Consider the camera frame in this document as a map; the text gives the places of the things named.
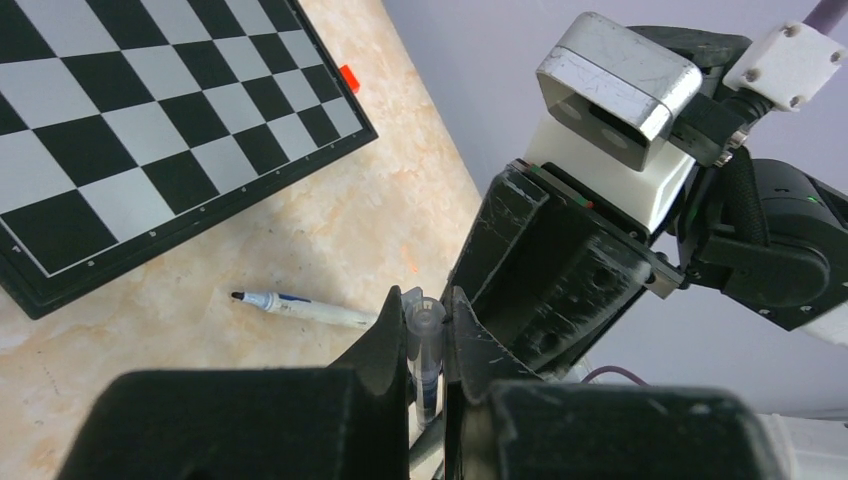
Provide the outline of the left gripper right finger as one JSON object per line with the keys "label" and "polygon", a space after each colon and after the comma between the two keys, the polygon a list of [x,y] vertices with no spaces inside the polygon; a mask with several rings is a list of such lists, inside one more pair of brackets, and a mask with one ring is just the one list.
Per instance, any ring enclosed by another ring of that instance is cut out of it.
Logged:
{"label": "left gripper right finger", "polygon": [[448,479],[782,479],[765,427],[717,389],[547,382],[479,322],[448,308]]}

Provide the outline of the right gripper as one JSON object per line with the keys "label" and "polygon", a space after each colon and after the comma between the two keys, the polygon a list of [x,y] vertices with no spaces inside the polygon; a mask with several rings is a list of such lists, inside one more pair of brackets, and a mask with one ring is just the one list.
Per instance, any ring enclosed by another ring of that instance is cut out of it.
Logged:
{"label": "right gripper", "polygon": [[683,284],[654,238],[552,172],[512,162],[484,195],[449,286],[524,365],[566,371],[644,293]]}

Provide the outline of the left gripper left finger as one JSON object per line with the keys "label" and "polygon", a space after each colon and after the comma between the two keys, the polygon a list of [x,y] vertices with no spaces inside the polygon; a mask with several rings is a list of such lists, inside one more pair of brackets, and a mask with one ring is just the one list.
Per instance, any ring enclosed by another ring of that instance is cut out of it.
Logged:
{"label": "left gripper left finger", "polygon": [[325,367],[141,370],[95,401],[62,479],[404,479],[406,325],[398,287]]}

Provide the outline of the dark thin pen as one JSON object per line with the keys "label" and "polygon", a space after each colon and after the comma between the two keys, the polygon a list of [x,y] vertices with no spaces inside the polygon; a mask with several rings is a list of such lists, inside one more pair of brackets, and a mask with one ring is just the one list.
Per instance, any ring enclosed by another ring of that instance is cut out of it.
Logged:
{"label": "dark thin pen", "polygon": [[401,296],[407,326],[407,367],[414,387],[416,421],[424,430],[437,414],[439,377],[443,367],[443,304],[414,287]]}

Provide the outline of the blue capped white marker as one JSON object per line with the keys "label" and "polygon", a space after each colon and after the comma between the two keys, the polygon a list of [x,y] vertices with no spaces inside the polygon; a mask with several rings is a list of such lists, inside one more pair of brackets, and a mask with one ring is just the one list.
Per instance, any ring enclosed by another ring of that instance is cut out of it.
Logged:
{"label": "blue capped white marker", "polygon": [[378,315],[330,305],[293,295],[274,292],[234,291],[230,297],[268,314],[314,321],[322,324],[368,330]]}

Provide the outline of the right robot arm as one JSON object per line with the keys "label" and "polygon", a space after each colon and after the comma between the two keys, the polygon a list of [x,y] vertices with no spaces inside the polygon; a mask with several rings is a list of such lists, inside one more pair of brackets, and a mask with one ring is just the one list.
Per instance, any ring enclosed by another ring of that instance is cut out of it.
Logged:
{"label": "right robot arm", "polygon": [[646,292],[702,286],[822,331],[847,303],[847,198],[745,143],[843,55],[799,23],[752,41],[581,14],[537,68],[545,112],[491,182],[449,286],[543,375],[572,368]]}

